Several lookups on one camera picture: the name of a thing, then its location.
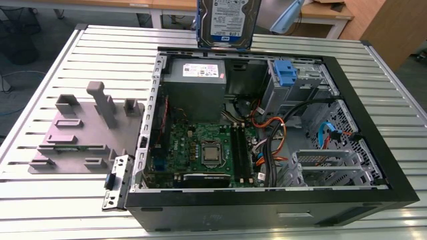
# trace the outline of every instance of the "table leg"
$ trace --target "table leg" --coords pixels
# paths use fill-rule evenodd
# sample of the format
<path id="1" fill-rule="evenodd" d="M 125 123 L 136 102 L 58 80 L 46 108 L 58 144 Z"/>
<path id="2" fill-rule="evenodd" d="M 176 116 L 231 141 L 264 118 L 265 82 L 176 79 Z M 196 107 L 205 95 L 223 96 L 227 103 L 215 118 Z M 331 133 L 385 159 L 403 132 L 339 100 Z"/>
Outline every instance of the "table leg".
<path id="1" fill-rule="evenodd" d="M 9 92 L 10 91 L 10 88 L 12 86 L 9 85 L 8 81 L 1 77 L 0 75 L 0 92 Z"/>
<path id="2" fill-rule="evenodd" d="M 339 39 L 347 22 L 348 22 L 347 19 L 335 20 L 335 24 L 332 25 L 331 30 L 328 31 L 328 34 L 325 37 L 327 39 Z"/>
<path id="3" fill-rule="evenodd" d="M 149 14 L 150 14 L 150 20 L 152 20 L 152 28 L 161 29 L 162 28 L 161 9 L 150 9 Z"/>
<path id="4" fill-rule="evenodd" d="M 64 9 L 53 9 L 57 19 L 64 19 Z"/>

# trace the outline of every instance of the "power supply label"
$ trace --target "power supply label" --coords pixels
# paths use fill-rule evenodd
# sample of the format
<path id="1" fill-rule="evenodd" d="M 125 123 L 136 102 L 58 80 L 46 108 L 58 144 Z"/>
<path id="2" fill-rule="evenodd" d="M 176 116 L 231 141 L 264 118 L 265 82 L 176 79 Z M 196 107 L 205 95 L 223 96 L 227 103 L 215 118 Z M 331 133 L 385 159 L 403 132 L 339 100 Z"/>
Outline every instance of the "power supply label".
<path id="1" fill-rule="evenodd" d="M 241 8 L 249 0 L 213 0 L 211 35 L 223 36 L 221 41 L 229 37 L 240 37 L 245 23 L 245 14 Z"/>
<path id="2" fill-rule="evenodd" d="M 181 75 L 184 77 L 219 77 L 219 66 L 215 64 L 184 64 Z"/>

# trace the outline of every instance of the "hard drive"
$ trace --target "hard drive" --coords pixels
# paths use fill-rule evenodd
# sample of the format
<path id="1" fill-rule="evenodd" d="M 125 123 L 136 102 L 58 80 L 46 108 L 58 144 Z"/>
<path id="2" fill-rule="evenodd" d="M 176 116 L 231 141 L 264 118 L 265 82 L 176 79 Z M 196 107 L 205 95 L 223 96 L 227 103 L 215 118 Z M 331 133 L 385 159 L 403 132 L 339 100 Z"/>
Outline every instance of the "hard drive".
<path id="1" fill-rule="evenodd" d="M 248 49 L 261 0 L 197 0 L 199 48 Z"/>

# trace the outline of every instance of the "slatted metal surface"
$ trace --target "slatted metal surface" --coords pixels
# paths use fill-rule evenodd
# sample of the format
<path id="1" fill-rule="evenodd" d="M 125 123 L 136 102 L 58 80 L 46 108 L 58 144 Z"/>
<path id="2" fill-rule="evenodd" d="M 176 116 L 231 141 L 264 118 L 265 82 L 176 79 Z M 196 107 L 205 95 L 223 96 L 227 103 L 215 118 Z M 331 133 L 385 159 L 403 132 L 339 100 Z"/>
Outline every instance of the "slatted metal surface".
<path id="1" fill-rule="evenodd" d="M 420 197 L 408 207 L 337 228 L 146 233 L 128 212 L 101 212 L 104 174 L 29 174 L 34 147 L 57 112 L 57 96 L 74 94 L 80 101 L 90 101 L 85 87 L 90 80 L 101 80 L 114 101 L 136 98 L 144 102 L 157 46 L 195 48 L 195 34 L 93 25 L 73 32 L 0 148 L 1 239 L 427 239 L 425 113 L 411 96 L 403 95 L 400 83 L 384 72 L 387 67 L 357 41 L 255 35 L 252 49 L 336 57 Z"/>

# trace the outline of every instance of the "blue plastic clip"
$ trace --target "blue plastic clip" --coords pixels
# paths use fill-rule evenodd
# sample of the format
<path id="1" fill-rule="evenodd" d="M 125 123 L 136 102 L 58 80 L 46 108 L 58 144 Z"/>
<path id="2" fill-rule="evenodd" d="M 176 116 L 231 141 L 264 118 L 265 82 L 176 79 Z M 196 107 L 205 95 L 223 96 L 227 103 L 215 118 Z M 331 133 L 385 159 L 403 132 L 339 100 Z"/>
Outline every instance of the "blue plastic clip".
<path id="1" fill-rule="evenodd" d="M 281 87 L 289 87 L 295 84 L 297 70 L 293 68 L 291 61 L 273 61 L 273 71 L 279 77 L 279 83 Z"/>

